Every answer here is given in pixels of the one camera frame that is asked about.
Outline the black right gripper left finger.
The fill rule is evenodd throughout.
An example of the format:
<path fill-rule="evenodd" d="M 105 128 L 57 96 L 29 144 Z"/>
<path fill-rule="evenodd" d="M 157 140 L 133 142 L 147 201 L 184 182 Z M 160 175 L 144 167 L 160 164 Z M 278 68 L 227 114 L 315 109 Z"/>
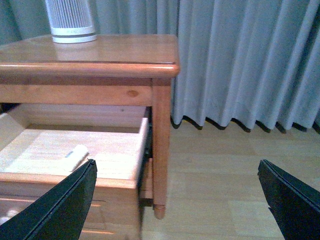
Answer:
<path fill-rule="evenodd" d="M 97 165 L 89 159 L 38 200 L 0 226 L 2 240 L 77 240 L 89 212 Z"/>

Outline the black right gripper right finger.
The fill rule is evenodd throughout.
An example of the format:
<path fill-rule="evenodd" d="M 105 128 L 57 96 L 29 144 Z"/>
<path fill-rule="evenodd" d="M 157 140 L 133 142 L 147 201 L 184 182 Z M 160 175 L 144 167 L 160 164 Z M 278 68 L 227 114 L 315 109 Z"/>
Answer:
<path fill-rule="evenodd" d="M 320 238 L 320 192 L 263 159 L 258 178 L 277 225 L 286 240 Z"/>

